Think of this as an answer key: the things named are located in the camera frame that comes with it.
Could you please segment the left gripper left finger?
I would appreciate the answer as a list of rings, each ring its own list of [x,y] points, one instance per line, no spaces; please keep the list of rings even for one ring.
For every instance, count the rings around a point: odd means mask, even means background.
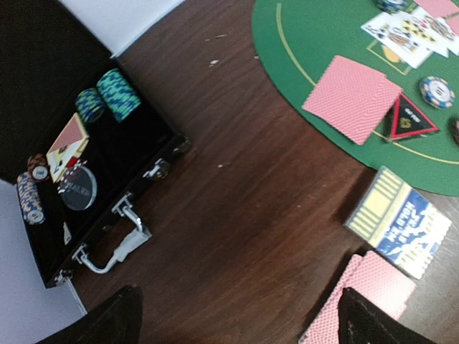
[[[126,285],[87,315],[41,343],[138,343],[143,319],[140,287]]]

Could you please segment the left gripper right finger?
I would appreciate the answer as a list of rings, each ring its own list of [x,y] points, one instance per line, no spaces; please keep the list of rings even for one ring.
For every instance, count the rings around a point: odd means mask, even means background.
[[[343,289],[338,311],[340,343],[435,344],[392,319],[351,287]]]

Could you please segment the red-backed card deck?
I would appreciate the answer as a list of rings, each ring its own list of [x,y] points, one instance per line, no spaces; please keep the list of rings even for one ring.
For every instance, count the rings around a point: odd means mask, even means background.
[[[386,314],[398,320],[416,284],[373,251],[354,254],[330,297],[302,334],[299,343],[337,343],[339,341],[338,303],[343,289],[351,287]]]

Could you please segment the red chip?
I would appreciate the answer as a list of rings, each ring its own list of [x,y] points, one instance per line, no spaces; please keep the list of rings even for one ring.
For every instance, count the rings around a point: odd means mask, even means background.
[[[455,144],[459,146],[459,119],[457,117],[451,117],[448,125]]]

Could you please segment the white chip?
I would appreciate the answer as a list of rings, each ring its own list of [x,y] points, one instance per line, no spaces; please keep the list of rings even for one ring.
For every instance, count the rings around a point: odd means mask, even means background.
[[[421,80],[420,92],[424,101],[434,108],[451,108],[455,93],[449,83],[440,77],[429,76]]]

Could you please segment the green chip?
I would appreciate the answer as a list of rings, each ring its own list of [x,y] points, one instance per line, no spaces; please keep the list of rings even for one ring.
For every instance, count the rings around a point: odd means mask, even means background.
[[[381,11],[396,14],[407,8],[406,0],[373,0],[374,5]]]

